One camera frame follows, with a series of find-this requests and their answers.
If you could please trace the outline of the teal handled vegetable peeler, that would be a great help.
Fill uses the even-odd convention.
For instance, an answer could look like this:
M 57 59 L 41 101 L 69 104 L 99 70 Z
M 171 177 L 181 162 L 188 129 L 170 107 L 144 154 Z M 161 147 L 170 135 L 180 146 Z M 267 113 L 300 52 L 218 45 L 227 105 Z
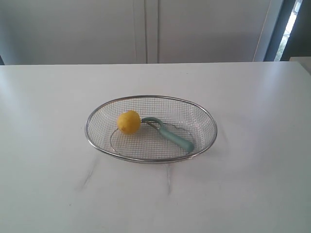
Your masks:
M 194 150 L 194 144 L 178 135 L 170 132 L 165 127 L 165 124 L 158 118 L 155 117 L 145 117 L 141 120 L 142 123 L 147 123 L 153 128 L 155 128 L 164 138 L 171 141 L 172 143 L 178 145 L 180 148 L 190 153 Z

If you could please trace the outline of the yellow lemon with sticker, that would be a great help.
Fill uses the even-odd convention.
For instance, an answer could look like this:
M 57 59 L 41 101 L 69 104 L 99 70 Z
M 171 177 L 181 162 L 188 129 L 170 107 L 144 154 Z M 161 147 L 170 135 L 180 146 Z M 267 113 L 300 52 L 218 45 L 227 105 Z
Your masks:
M 136 133 L 140 128 L 140 124 L 140 116 L 133 110 L 122 113 L 117 119 L 117 127 L 123 134 Z

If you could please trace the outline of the white cabinet doors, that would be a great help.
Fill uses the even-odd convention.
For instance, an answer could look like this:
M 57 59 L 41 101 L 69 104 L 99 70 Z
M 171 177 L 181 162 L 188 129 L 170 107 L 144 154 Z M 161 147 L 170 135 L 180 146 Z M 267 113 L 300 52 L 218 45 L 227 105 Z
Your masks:
M 3 0 L 7 65 L 262 61 L 280 0 Z

